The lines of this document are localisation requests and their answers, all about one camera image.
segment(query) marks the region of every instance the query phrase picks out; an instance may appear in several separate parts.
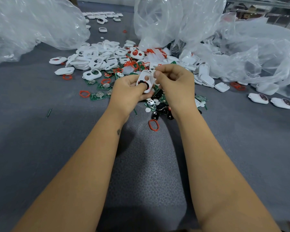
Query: person's right hand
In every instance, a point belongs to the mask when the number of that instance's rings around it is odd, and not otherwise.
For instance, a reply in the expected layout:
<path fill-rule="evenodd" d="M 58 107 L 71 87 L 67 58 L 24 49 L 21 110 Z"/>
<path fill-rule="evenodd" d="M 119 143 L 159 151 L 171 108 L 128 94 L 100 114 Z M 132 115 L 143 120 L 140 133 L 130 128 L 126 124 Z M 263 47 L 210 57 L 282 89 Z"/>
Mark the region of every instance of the person's right hand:
<path fill-rule="evenodd" d="M 178 121 L 181 114 L 196 108 L 193 74 L 176 64 L 161 65 L 155 70 L 156 84 L 164 90 L 172 115 Z"/>

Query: person's right arm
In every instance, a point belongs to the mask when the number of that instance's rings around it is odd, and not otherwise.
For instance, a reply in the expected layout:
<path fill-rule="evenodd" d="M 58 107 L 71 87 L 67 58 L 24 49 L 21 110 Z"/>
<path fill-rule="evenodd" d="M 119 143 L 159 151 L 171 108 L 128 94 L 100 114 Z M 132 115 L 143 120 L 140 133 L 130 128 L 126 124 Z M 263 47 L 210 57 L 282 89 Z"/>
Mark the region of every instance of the person's right arm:
<path fill-rule="evenodd" d="M 178 122 L 202 232 L 280 232 L 198 112 L 193 74 L 168 64 L 156 67 L 155 77 Z"/>

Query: textured table surface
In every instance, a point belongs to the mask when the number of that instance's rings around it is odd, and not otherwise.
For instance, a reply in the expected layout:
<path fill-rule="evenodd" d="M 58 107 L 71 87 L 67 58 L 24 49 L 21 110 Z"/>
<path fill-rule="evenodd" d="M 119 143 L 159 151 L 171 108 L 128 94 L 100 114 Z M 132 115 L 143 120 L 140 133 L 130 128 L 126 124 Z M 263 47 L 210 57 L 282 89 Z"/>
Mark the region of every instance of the textured table surface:
<path fill-rule="evenodd" d="M 133 8 L 79 3 L 82 11 L 122 12 L 122 22 L 109 20 L 107 34 L 90 20 L 89 43 L 137 41 Z M 65 81 L 50 58 L 75 52 L 45 44 L 20 62 L 0 64 L 0 232 L 9 231 L 33 200 L 73 155 L 108 105 L 78 95 L 87 87 L 75 70 Z M 206 96 L 203 117 L 228 156 L 276 220 L 290 220 L 290 110 L 251 102 L 246 92 L 220 93 L 195 86 Z M 52 112 L 45 118 L 49 109 Z M 124 126 L 100 230 L 173 230 L 195 226 L 196 219 L 182 142 L 176 121 L 159 119 L 160 130 L 148 127 L 151 113 L 136 106 Z"/>

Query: forearm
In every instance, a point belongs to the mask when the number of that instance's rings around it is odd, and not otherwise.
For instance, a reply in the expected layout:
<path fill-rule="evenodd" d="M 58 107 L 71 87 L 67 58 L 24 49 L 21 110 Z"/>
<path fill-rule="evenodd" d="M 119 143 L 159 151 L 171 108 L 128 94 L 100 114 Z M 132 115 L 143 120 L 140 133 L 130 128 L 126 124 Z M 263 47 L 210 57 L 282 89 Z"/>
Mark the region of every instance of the forearm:
<path fill-rule="evenodd" d="M 184 117 L 178 125 L 202 231 L 280 231 L 197 109 Z"/>
<path fill-rule="evenodd" d="M 103 209 L 123 124 L 120 115 L 106 110 L 14 231 L 94 231 Z"/>

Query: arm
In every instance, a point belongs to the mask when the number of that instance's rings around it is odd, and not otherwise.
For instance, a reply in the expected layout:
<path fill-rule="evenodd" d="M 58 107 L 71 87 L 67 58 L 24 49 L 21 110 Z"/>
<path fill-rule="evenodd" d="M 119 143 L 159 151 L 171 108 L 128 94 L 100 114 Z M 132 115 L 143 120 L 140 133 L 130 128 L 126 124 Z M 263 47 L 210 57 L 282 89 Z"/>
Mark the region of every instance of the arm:
<path fill-rule="evenodd" d="M 156 67 L 156 70 L 156 83 L 165 90 L 178 122 L 192 202 L 202 231 L 279 232 L 267 209 L 198 112 L 193 74 L 172 64 Z"/>
<path fill-rule="evenodd" d="M 123 124 L 142 95 L 139 75 L 116 81 L 108 108 L 83 144 L 29 207 L 13 232 L 95 231 L 103 209 Z"/>

